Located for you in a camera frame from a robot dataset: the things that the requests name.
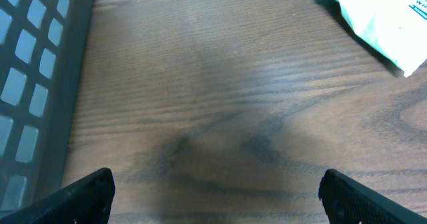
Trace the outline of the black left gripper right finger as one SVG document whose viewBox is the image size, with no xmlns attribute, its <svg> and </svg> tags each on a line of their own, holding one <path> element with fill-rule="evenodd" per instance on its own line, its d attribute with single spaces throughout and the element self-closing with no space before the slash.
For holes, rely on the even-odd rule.
<svg viewBox="0 0 427 224">
<path fill-rule="evenodd" d="M 318 191 L 330 224 L 426 224 L 426 218 L 328 169 Z"/>
</svg>

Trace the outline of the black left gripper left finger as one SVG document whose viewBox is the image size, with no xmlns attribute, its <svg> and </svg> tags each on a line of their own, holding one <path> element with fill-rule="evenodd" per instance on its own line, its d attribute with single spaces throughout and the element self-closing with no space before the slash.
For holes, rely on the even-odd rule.
<svg viewBox="0 0 427 224">
<path fill-rule="evenodd" d="M 1 218 L 2 223 L 104 224 L 115 195 L 111 169 L 103 167 L 50 196 Z"/>
</svg>

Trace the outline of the mint green wipes pack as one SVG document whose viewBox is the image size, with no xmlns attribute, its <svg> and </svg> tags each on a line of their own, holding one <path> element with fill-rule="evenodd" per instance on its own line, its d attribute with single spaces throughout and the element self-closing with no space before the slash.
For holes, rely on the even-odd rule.
<svg viewBox="0 0 427 224">
<path fill-rule="evenodd" d="M 409 77 L 426 61 L 426 0 L 335 0 L 353 32 Z"/>
</svg>

